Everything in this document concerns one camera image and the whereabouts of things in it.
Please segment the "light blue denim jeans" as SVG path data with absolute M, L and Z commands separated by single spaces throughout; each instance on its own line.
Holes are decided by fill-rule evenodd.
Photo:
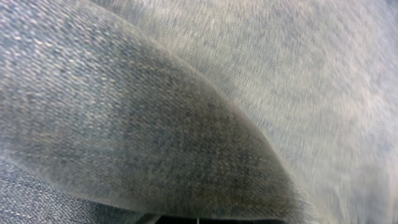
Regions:
M 2 223 L 396 223 L 396 1 L 2 1 Z

